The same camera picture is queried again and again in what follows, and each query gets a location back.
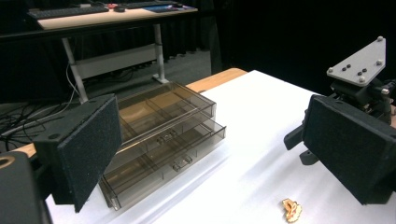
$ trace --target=transparent storage box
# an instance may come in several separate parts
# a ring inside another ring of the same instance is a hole
[[[107,205],[135,204],[194,164],[225,137],[216,104],[169,82],[119,101],[123,144],[100,188]]]

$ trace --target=white table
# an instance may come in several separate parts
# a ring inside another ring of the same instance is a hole
[[[203,93],[227,126],[216,149],[135,206],[107,208],[96,188],[79,214],[47,199],[54,223],[287,223],[282,200],[297,201],[297,223],[396,222],[396,199],[361,205],[320,163],[301,164],[306,150],[283,138],[301,124],[311,91],[252,71]]]

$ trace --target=screw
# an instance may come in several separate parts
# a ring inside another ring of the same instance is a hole
[[[389,90],[388,89],[382,89],[381,93],[384,95],[388,95],[389,94]]]

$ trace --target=snack piece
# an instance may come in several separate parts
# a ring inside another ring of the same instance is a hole
[[[291,223],[295,222],[298,220],[300,217],[301,212],[303,211],[303,208],[297,204],[297,202],[294,202],[290,199],[285,199],[282,201],[283,207],[286,209],[286,220]]]

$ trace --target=drawer handle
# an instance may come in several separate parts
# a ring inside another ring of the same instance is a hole
[[[173,162],[172,169],[178,172],[181,168],[191,163],[192,163],[192,158],[188,155],[184,155],[183,157]]]
[[[170,130],[169,133],[165,134],[164,136],[160,136],[157,139],[157,143],[162,145],[166,142],[168,142],[169,140],[175,138],[177,136],[177,132],[175,130]]]

